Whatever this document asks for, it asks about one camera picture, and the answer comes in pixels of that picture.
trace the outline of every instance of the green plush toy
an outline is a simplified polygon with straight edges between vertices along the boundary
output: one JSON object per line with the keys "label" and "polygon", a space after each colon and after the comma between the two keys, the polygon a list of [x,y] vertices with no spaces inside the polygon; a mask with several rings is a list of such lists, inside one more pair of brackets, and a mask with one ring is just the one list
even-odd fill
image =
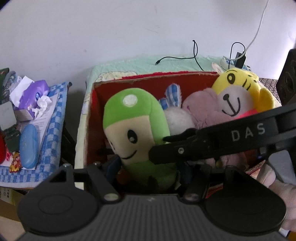
{"label": "green plush toy", "polygon": [[149,150],[164,144],[170,131],[163,109],[149,92],[130,88],[112,96],[105,105],[103,128],[123,167],[139,184],[158,192],[172,187],[177,178],[176,164],[155,165]]}

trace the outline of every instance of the white cord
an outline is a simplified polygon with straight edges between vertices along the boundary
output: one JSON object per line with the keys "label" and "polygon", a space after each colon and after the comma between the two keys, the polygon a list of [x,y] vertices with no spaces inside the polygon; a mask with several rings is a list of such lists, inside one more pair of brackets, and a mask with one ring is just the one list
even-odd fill
{"label": "white cord", "polygon": [[246,50],[243,52],[243,54],[242,54],[240,57],[238,57],[238,58],[232,58],[232,59],[223,56],[225,59],[228,59],[228,60],[238,60],[238,59],[242,58],[242,57],[246,54],[248,48],[249,48],[249,47],[252,45],[252,43],[255,41],[255,39],[256,39],[256,37],[257,37],[257,35],[258,35],[258,33],[259,33],[259,30],[260,30],[260,27],[261,27],[261,23],[262,23],[262,20],[263,20],[264,13],[265,13],[265,10],[266,10],[266,8],[267,8],[268,2],[269,2],[269,0],[267,0],[266,5],[265,5],[265,8],[264,8],[264,10],[263,10],[262,17],[261,17],[261,20],[260,20],[260,23],[259,23],[259,27],[258,27],[257,33],[255,34],[255,37],[254,37],[253,40],[250,42],[250,44],[248,45],[248,47],[246,48]]}

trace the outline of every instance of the white wall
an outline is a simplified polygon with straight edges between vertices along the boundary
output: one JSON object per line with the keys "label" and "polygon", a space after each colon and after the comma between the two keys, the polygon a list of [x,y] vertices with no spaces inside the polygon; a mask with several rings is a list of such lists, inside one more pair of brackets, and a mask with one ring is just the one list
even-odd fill
{"label": "white wall", "polygon": [[[138,55],[229,55],[256,33],[266,0],[11,0],[0,11],[0,68],[52,85],[70,80],[73,136],[89,68]],[[296,2],[270,0],[246,63],[278,78],[296,40]],[[234,48],[234,53],[241,50]]]}

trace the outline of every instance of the ribbed black surface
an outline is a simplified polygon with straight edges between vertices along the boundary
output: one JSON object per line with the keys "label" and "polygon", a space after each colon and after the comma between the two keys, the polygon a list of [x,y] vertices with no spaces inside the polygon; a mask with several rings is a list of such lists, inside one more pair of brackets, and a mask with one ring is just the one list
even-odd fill
{"label": "ribbed black surface", "polygon": [[118,204],[105,205],[87,227],[61,237],[26,233],[20,241],[280,241],[278,232],[242,237],[214,226],[196,205],[181,203],[176,196],[127,196]]}

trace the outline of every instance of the power adapter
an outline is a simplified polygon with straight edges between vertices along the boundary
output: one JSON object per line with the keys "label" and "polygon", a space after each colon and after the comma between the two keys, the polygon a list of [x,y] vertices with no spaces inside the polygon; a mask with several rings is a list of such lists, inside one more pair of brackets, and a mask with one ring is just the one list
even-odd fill
{"label": "power adapter", "polygon": [[[238,58],[242,55],[242,53],[237,52],[237,55],[235,58]],[[241,57],[240,59],[237,59],[234,61],[234,66],[237,68],[242,69],[242,67],[244,66],[244,62],[246,60],[246,56],[244,55],[243,57]]]}

